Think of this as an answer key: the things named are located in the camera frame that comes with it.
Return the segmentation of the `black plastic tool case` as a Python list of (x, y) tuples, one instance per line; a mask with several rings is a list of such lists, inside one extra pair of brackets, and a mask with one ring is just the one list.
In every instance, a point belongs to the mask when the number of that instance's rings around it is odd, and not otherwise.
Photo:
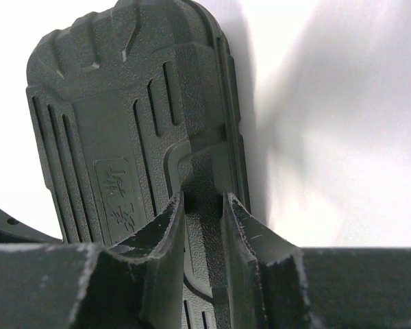
[(229, 328), (223, 196), (250, 204), (234, 59), (195, 1), (119, 1), (27, 63), (38, 154), (65, 243), (113, 245), (182, 192), (181, 326)]

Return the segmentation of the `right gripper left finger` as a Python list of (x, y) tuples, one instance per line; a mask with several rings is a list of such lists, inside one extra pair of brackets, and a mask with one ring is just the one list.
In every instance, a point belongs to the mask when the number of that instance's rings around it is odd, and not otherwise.
[(180, 328), (184, 197), (129, 238), (0, 243), (0, 328)]

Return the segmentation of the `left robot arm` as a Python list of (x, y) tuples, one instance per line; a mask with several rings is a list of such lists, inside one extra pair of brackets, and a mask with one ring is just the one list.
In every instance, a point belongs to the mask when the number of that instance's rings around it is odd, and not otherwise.
[(0, 209), (0, 243), (63, 243), (11, 217)]

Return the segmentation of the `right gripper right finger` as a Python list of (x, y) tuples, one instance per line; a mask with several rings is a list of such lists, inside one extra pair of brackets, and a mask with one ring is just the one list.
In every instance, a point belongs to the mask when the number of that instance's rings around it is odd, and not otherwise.
[(297, 247), (227, 193), (233, 328), (411, 328), (411, 248)]

